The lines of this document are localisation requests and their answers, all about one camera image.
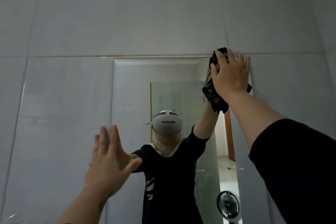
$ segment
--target fan grille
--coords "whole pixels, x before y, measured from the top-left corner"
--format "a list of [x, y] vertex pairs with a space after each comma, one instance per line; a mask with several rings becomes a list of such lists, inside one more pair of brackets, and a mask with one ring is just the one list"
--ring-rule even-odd
[[222, 191], [217, 196], [217, 208], [226, 219], [236, 218], [240, 210], [238, 199], [229, 191]]

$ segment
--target frosted glass door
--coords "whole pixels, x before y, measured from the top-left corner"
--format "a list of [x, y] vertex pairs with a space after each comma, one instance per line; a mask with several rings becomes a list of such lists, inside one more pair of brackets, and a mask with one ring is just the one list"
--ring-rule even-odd
[[[183, 119], [182, 136], [187, 137], [205, 106], [203, 84], [203, 82], [152, 82], [152, 119], [162, 110], [175, 112]], [[203, 222], [223, 224], [223, 218], [216, 206], [220, 186], [214, 133], [207, 142], [204, 154], [197, 162], [196, 170], [195, 198]]]

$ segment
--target black sleeve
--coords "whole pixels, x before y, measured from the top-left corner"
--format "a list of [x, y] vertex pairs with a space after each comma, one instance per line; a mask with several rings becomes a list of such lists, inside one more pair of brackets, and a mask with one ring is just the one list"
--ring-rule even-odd
[[191, 129], [190, 135], [181, 143], [181, 146], [184, 147], [187, 153], [187, 157], [193, 161], [197, 160], [204, 153], [205, 144], [209, 140], [196, 137], [194, 134], [194, 126]]
[[140, 150], [136, 150], [135, 152], [132, 152], [133, 154], [137, 154], [140, 158], [142, 158], [142, 163], [139, 166], [139, 168], [135, 171], [133, 171], [133, 173], [139, 173], [139, 172], [144, 172], [149, 164], [149, 156], [150, 156], [150, 151], [148, 149], [148, 147], [151, 147], [148, 144], [145, 144], [144, 146], [142, 146], [140, 148]]
[[287, 223], [336, 223], [336, 141], [283, 119], [254, 141], [249, 155]]

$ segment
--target beige hijab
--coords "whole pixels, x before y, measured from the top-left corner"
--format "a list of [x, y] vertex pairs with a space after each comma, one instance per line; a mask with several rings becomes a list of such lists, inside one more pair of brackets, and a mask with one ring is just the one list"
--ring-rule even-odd
[[181, 137], [181, 132], [178, 134], [178, 138], [174, 144], [165, 145], [161, 143], [157, 139], [157, 134], [155, 132], [152, 133], [152, 141], [153, 143], [150, 143], [150, 145], [153, 147], [153, 149], [160, 154], [162, 157], [169, 158], [174, 155], [174, 153], [178, 150], [180, 147], [180, 144], [184, 138]]

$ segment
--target vr headset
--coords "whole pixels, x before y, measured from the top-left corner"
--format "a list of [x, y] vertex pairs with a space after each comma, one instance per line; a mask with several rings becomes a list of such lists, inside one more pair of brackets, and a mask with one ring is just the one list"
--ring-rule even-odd
[[146, 125], [151, 125], [155, 133], [174, 133], [178, 134], [181, 132], [183, 125], [182, 118], [172, 111], [165, 110], [159, 112], [153, 119], [152, 122]]

